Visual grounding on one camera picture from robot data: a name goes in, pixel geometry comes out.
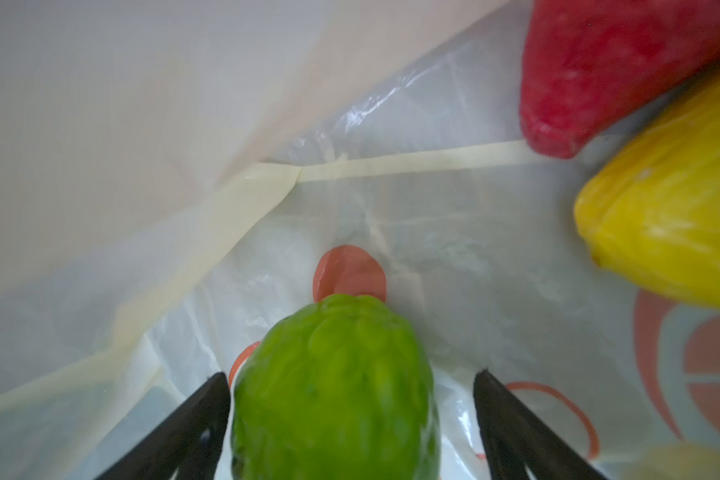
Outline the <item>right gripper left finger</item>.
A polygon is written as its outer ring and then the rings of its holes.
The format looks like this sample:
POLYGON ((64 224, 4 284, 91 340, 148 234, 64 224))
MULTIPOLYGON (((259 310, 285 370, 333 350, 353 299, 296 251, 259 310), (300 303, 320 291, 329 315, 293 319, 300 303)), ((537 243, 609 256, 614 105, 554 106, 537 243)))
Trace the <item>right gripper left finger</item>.
POLYGON ((228 380, 217 372, 98 478, 214 478, 230 411, 228 380))

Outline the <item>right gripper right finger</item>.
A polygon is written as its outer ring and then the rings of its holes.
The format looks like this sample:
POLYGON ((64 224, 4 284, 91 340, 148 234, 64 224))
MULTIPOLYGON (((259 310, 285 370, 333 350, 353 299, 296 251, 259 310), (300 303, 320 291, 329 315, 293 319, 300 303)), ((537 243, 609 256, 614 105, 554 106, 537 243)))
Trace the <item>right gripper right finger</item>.
POLYGON ((493 479, 605 479, 488 370, 475 376, 473 399, 493 479))

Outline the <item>printed translucent plastic bag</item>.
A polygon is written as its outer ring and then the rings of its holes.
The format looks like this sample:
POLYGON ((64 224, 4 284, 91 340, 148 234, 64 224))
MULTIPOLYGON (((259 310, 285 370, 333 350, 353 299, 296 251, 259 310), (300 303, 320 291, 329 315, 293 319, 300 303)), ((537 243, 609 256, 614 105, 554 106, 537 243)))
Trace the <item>printed translucent plastic bag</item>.
POLYGON ((0 1, 0 479, 99 479, 282 319, 405 317, 436 479, 488 370, 605 479, 720 479, 720 309, 598 266, 586 183, 697 74, 542 155, 537 1, 0 1))

